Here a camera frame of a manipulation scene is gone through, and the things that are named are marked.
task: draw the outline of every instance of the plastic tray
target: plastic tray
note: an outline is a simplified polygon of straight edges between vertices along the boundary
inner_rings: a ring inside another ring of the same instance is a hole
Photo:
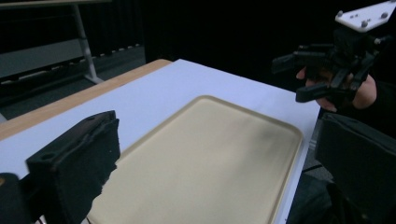
[[[198,97],[122,152],[88,218],[272,223],[302,139],[288,123]]]

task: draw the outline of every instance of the white tabletop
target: white tabletop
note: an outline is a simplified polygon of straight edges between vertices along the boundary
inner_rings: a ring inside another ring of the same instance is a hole
[[[197,63],[174,63],[0,141],[0,173],[28,174],[24,161],[90,115],[115,110],[120,150],[201,95],[212,95],[297,127],[304,140],[286,186],[276,223],[285,223],[304,166],[319,106],[296,103],[295,93]]]

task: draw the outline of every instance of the wooden table edge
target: wooden table edge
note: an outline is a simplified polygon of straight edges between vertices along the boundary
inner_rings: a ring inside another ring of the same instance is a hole
[[[159,59],[151,63],[144,64],[134,70],[121,74],[117,77],[113,77],[83,91],[76,92],[49,105],[44,105],[36,110],[18,116],[15,119],[10,119],[6,122],[0,123],[0,140],[6,139],[16,133],[33,127],[38,123],[55,117],[73,107],[82,105],[83,103],[99,95],[102,95],[108,91],[112,91],[117,87],[143,77],[170,63],[172,62]]]

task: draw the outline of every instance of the black sleeve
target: black sleeve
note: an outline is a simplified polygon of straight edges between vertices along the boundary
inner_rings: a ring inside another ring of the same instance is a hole
[[[343,108],[338,111],[338,114],[357,119],[396,138],[396,86],[377,81],[376,91],[375,102],[368,108]]]

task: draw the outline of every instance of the person's hand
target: person's hand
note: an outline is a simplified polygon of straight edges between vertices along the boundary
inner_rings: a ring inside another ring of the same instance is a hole
[[[305,70],[306,67],[300,70],[297,73],[297,78],[298,79],[304,79],[305,78]],[[326,70],[321,70],[319,72],[320,79],[319,80],[312,80],[312,79],[307,79],[305,82],[305,86],[312,86],[317,84],[318,82],[326,82],[330,83],[330,80],[332,79],[332,73]],[[347,78],[347,81],[345,83],[345,87],[348,88],[350,81],[352,79],[352,75],[349,75]],[[358,91],[356,92],[355,98],[351,102],[352,105],[357,108],[357,109],[364,109],[369,107],[374,103],[376,99],[376,86],[375,86],[375,80],[368,75],[366,80],[361,83],[361,86],[359,87]],[[325,110],[329,110],[332,112],[336,112],[337,109],[335,108],[335,105],[328,101],[326,98],[320,98],[316,100],[317,103]]]

